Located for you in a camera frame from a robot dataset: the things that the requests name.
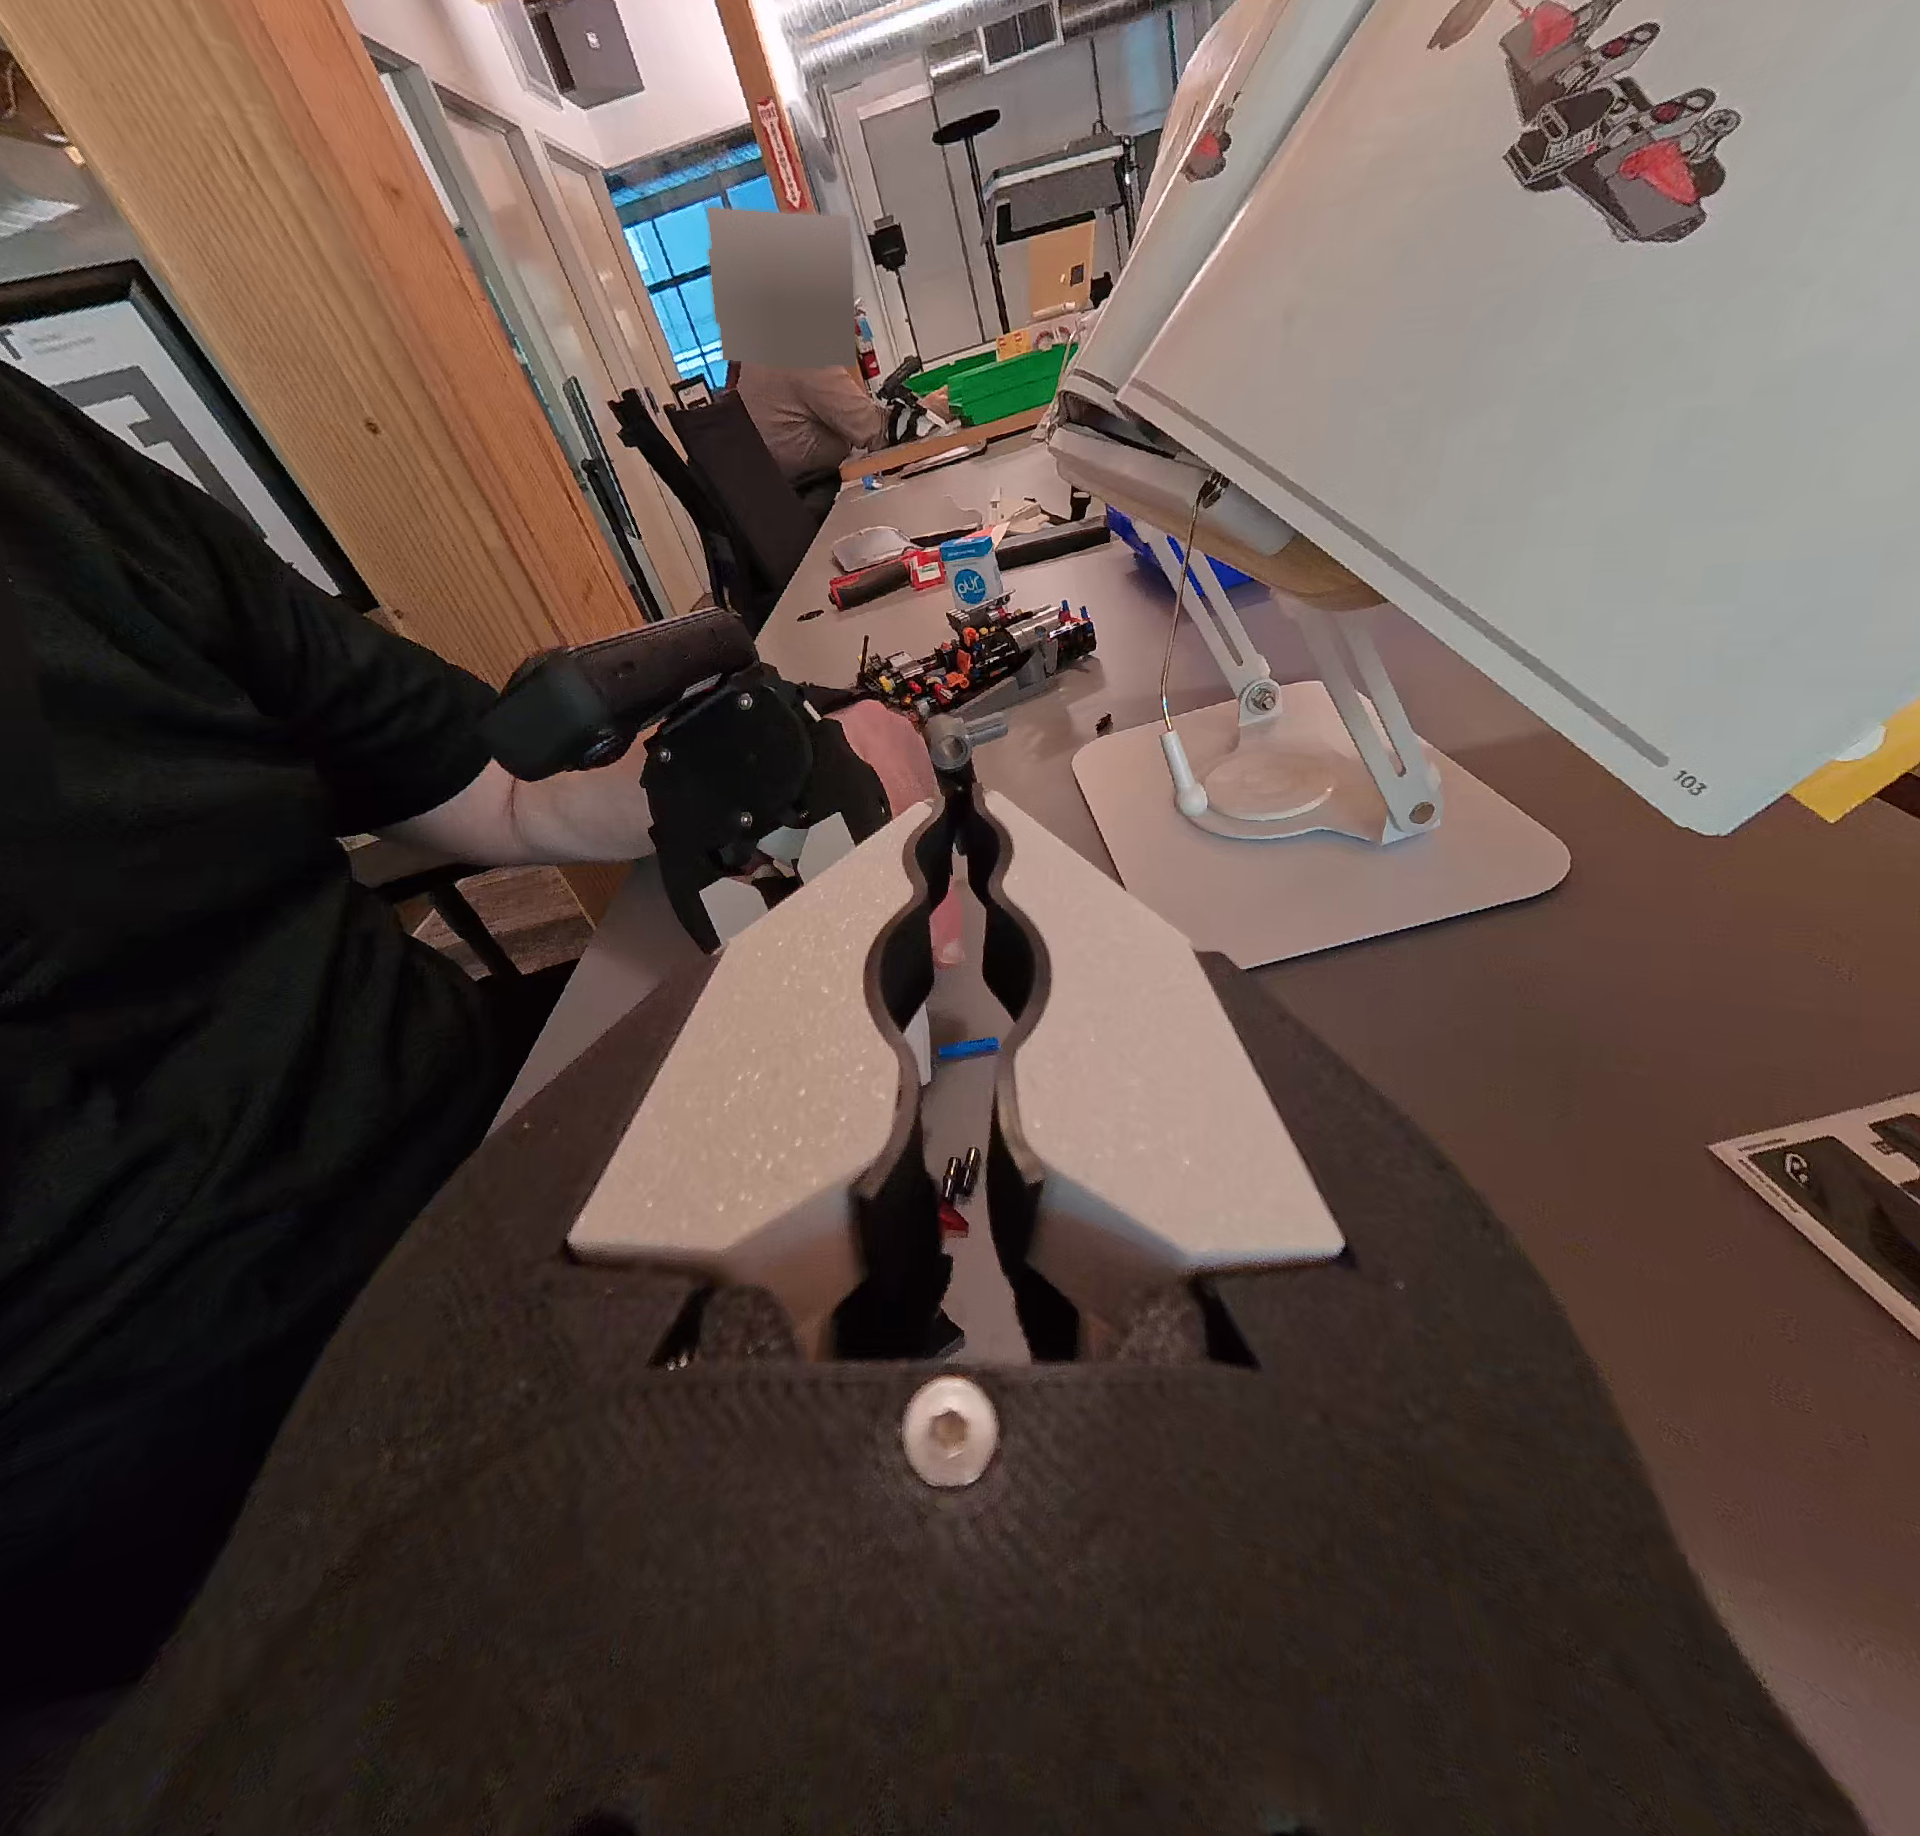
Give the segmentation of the black office chair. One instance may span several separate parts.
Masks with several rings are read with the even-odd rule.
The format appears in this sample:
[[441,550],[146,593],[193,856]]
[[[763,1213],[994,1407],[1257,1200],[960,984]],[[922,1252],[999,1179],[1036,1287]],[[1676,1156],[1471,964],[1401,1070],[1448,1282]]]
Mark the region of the black office chair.
[[635,449],[692,518],[718,607],[759,633],[812,545],[816,524],[781,479],[739,392],[656,409],[635,388],[606,405]]

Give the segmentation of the multicoloured lego chassis model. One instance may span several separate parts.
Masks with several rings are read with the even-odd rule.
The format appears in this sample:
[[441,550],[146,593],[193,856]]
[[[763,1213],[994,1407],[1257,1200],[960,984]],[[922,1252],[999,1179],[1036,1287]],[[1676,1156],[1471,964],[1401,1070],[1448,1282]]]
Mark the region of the multicoloured lego chassis model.
[[863,651],[853,693],[924,728],[940,715],[986,716],[1020,706],[1097,655],[1097,626],[1068,603],[1014,607],[999,598],[974,622],[951,613],[947,623],[947,638],[922,655]]

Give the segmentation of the grey lego axle connector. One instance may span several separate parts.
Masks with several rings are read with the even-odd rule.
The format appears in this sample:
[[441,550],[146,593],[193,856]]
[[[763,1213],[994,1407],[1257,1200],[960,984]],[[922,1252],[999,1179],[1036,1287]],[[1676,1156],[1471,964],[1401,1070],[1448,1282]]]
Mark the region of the grey lego axle connector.
[[1005,715],[936,715],[922,728],[922,744],[944,799],[947,819],[960,819],[973,811],[974,757],[986,744],[1005,738]]

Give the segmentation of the black white sticker sheet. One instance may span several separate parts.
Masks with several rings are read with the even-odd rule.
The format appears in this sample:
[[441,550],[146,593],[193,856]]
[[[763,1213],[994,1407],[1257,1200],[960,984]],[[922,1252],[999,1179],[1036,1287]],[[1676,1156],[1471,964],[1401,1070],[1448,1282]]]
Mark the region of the black white sticker sheet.
[[1709,1150],[1917,1338],[1917,1095]]

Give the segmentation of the wooden top desk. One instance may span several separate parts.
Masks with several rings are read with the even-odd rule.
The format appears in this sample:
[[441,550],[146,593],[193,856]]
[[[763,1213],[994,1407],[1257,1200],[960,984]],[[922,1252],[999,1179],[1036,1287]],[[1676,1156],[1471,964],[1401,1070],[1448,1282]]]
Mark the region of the wooden top desk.
[[929,440],[901,443],[892,449],[876,449],[866,455],[843,458],[839,468],[839,479],[843,491],[859,491],[863,484],[892,479],[894,474],[915,474],[944,458],[981,455],[1010,440],[1027,440],[1040,422],[1047,417],[1047,405],[1023,409],[986,423],[969,423],[960,432],[936,435]]

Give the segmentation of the white book stand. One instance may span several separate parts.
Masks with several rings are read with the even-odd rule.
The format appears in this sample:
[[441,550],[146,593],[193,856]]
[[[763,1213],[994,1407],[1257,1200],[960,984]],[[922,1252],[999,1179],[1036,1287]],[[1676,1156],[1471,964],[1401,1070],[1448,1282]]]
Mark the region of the white book stand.
[[[1378,588],[1222,474],[1047,422],[1057,470],[1188,550],[1158,715],[1071,757],[1122,890],[1242,969],[1547,898],[1570,852],[1427,747],[1362,623]],[[1250,588],[1188,593],[1212,556]]]

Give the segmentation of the black floor lamp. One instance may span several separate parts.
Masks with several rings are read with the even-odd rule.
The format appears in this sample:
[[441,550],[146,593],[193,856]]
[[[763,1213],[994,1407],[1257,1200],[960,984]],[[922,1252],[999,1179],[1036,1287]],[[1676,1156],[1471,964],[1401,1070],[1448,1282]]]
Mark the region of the black floor lamp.
[[994,341],[1010,330],[1010,311],[1005,311],[1005,297],[1002,297],[1002,280],[999,280],[999,266],[996,266],[994,211],[989,210],[986,175],[979,166],[979,138],[996,128],[996,123],[999,123],[999,109],[974,109],[951,123],[938,123],[931,130],[931,146],[938,151],[960,146],[967,170],[969,170],[974,238],[979,238],[979,251],[989,268],[989,286],[994,299],[994,330],[992,330]]

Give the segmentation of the black silver softbox light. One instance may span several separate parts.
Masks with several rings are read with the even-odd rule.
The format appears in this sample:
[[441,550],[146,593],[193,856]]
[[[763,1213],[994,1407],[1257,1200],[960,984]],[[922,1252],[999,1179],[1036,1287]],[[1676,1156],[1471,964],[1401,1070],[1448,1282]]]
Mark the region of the black silver softbox light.
[[1110,130],[1020,158],[981,184],[994,248],[1025,242],[1099,214],[1130,214],[1134,146]]

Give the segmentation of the window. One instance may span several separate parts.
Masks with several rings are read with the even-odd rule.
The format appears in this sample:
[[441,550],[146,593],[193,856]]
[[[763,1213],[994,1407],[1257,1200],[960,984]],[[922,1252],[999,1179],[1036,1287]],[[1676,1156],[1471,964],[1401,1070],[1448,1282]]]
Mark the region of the window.
[[728,384],[710,297],[715,210],[776,210],[759,146],[739,128],[603,173],[611,210],[648,290],[675,377]]

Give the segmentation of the person's left hand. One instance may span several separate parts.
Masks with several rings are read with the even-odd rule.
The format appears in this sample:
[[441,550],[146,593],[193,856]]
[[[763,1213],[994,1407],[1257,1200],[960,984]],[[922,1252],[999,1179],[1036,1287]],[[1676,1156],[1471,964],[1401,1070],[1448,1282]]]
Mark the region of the person's left hand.
[[938,776],[931,771],[922,732],[871,700],[859,700],[828,720],[839,724],[852,752],[876,773],[889,814],[912,804],[940,804]]

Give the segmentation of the cardboard box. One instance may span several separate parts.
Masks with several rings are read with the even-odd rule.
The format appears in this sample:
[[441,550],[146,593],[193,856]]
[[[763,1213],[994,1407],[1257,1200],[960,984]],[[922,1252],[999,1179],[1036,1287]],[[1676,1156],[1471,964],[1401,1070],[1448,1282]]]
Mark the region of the cardboard box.
[[1093,306],[1097,214],[1043,227],[1023,240],[1027,319],[1067,319]]

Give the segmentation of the person's left forearm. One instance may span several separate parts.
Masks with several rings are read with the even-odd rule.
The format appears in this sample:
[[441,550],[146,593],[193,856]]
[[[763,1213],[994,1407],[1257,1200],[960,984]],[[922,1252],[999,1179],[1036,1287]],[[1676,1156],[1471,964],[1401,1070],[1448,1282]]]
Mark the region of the person's left forearm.
[[349,823],[343,840],[400,842],[470,868],[635,863],[656,852],[648,794],[618,764],[532,783],[487,764],[441,804],[392,823]]

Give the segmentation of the blue storage bin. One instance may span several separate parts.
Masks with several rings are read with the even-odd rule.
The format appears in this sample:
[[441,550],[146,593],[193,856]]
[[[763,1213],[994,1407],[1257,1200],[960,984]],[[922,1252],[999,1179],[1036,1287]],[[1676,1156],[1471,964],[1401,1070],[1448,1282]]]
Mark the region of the blue storage bin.
[[[1172,563],[1172,569],[1158,565],[1158,550],[1152,543],[1152,538],[1148,530],[1139,530],[1134,524],[1134,518],[1127,518],[1126,512],[1120,512],[1117,504],[1107,504],[1107,530],[1110,538],[1127,550],[1127,556],[1134,558],[1134,565],[1148,573],[1156,578],[1158,584],[1164,584],[1170,588],[1179,587],[1179,573],[1184,572],[1188,563],[1188,550],[1179,539],[1162,539],[1164,543],[1164,556]],[[1188,565],[1188,593],[1201,595],[1204,593],[1204,578],[1212,578],[1210,588],[1250,588],[1257,587],[1257,578],[1232,569],[1222,558],[1212,556],[1197,556]]]

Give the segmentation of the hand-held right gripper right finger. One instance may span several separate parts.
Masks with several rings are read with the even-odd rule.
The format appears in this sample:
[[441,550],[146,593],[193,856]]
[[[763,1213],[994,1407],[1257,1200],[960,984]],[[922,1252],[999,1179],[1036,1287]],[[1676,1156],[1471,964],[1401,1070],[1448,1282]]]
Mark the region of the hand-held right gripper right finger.
[[1136,1308],[1345,1252],[1201,951],[999,792],[974,794],[981,984],[1005,1014],[989,1222],[1027,1356]]

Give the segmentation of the red wall sign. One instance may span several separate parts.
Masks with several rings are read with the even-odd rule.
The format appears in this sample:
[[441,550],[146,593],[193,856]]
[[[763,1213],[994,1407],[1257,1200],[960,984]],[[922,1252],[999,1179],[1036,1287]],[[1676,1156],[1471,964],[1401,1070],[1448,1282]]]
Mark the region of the red wall sign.
[[808,166],[781,101],[776,95],[755,98],[750,114],[776,210],[781,214],[816,214]]

